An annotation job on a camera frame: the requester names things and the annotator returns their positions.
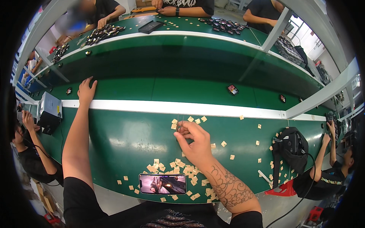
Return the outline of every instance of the black tray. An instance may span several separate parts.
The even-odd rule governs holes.
[[[147,24],[143,25],[141,28],[138,29],[138,32],[143,32],[146,34],[150,34],[151,32],[155,31],[159,27],[163,26],[164,22],[159,21],[150,21]]]

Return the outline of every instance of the red plastic stool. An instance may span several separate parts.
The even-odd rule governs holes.
[[[293,181],[290,180],[286,184],[280,185],[280,192],[274,191],[274,189],[265,191],[265,195],[273,195],[273,196],[295,196],[296,192],[293,189]]]
[[[317,221],[323,211],[323,208],[315,206],[313,210],[309,213],[308,221]]]

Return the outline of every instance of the phone screen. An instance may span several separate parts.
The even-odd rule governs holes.
[[[186,193],[186,176],[183,174],[144,174],[139,175],[142,193],[157,195],[182,195]]]

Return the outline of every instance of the floor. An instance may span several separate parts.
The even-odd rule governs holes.
[[[324,157],[322,169],[330,168],[329,154]],[[56,185],[57,182],[53,181],[49,185]],[[61,186],[48,186],[44,185],[45,189],[52,195],[57,207],[62,215],[63,208],[63,188]],[[95,195],[101,209],[108,215],[112,215],[123,210],[127,210],[139,204],[138,199],[125,196],[123,194],[110,191],[98,185],[94,185]],[[269,223],[279,218],[280,216],[287,213],[293,208],[301,198],[297,196],[292,197],[280,197],[265,195],[265,193],[256,194],[258,201],[260,202],[262,209],[262,222],[264,227]],[[314,207],[318,206],[321,201],[313,201],[304,199],[290,214],[283,219],[277,221],[271,228],[293,228],[297,227],[301,221],[305,220],[309,214],[309,211]],[[221,204],[218,207],[218,215],[227,223],[230,223],[232,214]]]

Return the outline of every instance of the hand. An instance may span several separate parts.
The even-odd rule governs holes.
[[[92,78],[93,77],[91,76],[91,77],[85,79],[78,87],[79,90],[77,92],[77,95],[79,97],[80,106],[87,105],[87,107],[89,107],[92,99],[94,98],[97,80],[94,81],[94,83],[92,84],[92,87],[90,88],[89,84],[90,84],[90,81]]]
[[[39,130],[40,130],[40,128],[41,128],[40,126],[38,126],[38,125],[34,124],[34,130],[35,130],[35,131],[39,131]]]
[[[175,16],[176,15],[176,7],[166,6],[165,8],[160,9],[158,12],[160,14],[165,15],[165,16]]]
[[[161,9],[163,5],[162,0],[152,0],[152,6],[156,7],[156,9]]]
[[[29,132],[34,131],[35,127],[34,127],[34,119],[33,119],[33,115],[28,112],[28,111],[22,111],[23,113],[23,124],[24,126],[28,129]]]
[[[109,17],[104,17],[104,18],[101,18],[98,22],[97,22],[97,28],[98,29],[101,29],[101,28],[103,28],[106,24],[107,24],[107,22],[108,22],[108,20],[110,20],[110,18]]]
[[[330,120],[330,122],[327,122],[327,126],[330,129],[332,137],[335,137],[335,122]]]
[[[186,158],[201,169],[213,158],[209,133],[195,122],[180,121],[178,125],[181,127],[178,132],[174,132],[174,136]],[[188,144],[186,139],[192,139],[194,142]]]
[[[328,145],[328,143],[330,142],[331,138],[328,134],[324,134],[323,138],[322,138],[322,145]]]
[[[274,27],[277,23],[277,20],[271,20],[271,19],[268,19],[268,24],[271,25],[272,27]]]

